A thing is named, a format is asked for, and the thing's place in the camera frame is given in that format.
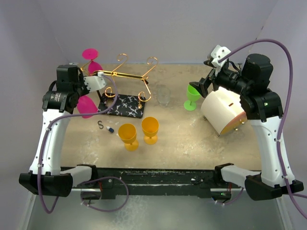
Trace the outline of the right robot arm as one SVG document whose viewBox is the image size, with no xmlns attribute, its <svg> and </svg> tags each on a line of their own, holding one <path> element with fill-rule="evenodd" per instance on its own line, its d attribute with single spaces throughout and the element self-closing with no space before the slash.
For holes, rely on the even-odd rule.
<svg viewBox="0 0 307 230">
<path fill-rule="evenodd" d="M 204 62 L 212 68 L 207 77 L 190 82 L 190 86 L 204 98 L 208 98 L 210 85 L 214 91 L 223 87 L 239 94 L 241 107 L 257 136 L 261 158 L 261 172 L 238 168 L 232 163 L 216 166 L 214 184 L 217 187 L 236 184 L 245 188 L 254 201 L 303 191 L 304 184 L 295 179 L 288 163 L 283 135 L 278 133 L 285 111 L 279 95 L 268 88 L 273 72 L 270 59 L 261 54 L 248 55 L 242 70 L 230 70 L 231 61 L 227 60 L 218 73 L 212 60 Z"/>
</svg>

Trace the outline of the pink wine glass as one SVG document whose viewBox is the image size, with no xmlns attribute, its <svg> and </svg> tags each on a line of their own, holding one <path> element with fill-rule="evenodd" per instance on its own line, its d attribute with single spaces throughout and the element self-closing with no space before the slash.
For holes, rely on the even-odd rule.
<svg viewBox="0 0 307 230">
<path fill-rule="evenodd" d="M 85 115 L 85 114 L 92 114 L 92 113 L 96 114 L 98 112 L 97 106 L 95 105 L 93 100 L 87 95 L 84 95 L 79 98 L 77 109 L 79 113 L 82 114 L 82 118 L 85 118 L 85 119 L 93 116 L 93 115 Z"/>
<path fill-rule="evenodd" d="M 87 72 L 89 75 L 93 75 L 99 71 L 103 71 L 102 66 L 95 61 L 95 59 L 99 56 L 99 52 L 94 48 L 88 48 L 82 52 L 82 57 L 85 60 L 88 60 L 88 63 L 84 64 L 81 67 L 81 70 L 84 71 L 84 68 L 87 67 Z"/>
</svg>

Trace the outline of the pink wine glass front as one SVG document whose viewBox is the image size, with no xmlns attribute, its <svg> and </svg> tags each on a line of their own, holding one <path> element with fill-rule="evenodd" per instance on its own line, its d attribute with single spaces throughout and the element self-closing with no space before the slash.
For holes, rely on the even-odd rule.
<svg viewBox="0 0 307 230">
<path fill-rule="evenodd" d="M 85 115 L 85 114 L 92 114 L 92 113 L 96 114 L 98 112 L 97 106 L 95 105 L 93 100 L 87 95 L 84 95 L 79 98 L 77 109 L 79 113 L 82 114 L 82 118 L 85 118 L 85 119 L 93 116 L 93 115 Z"/>
</svg>

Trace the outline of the green wine glass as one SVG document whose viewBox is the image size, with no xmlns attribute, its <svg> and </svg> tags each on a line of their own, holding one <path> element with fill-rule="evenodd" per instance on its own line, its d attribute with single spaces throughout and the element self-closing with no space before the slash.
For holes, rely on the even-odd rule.
<svg viewBox="0 0 307 230">
<path fill-rule="evenodd" d="M 184 108 L 188 111 L 196 109 L 196 101 L 201 97 L 200 93 L 191 85 L 187 86 L 187 100 L 184 102 Z"/>
</svg>

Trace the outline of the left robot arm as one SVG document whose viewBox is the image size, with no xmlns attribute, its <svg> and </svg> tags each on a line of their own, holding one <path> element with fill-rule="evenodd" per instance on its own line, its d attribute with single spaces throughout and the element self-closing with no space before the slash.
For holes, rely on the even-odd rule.
<svg viewBox="0 0 307 230">
<path fill-rule="evenodd" d="M 64 136 L 78 100 L 106 86 L 99 71 L 85 77 L 76 65 L 57 67 L 57 79 L 43 96 L 43 124 L 34 160 L 27 173 L 19 176 L 19 184 L 35 195 L 67 197 L 80 183 L 88 188 L 97 186 L 95 166 L 78 165 L 61 171 L 60 156 Z"/>
</svg>

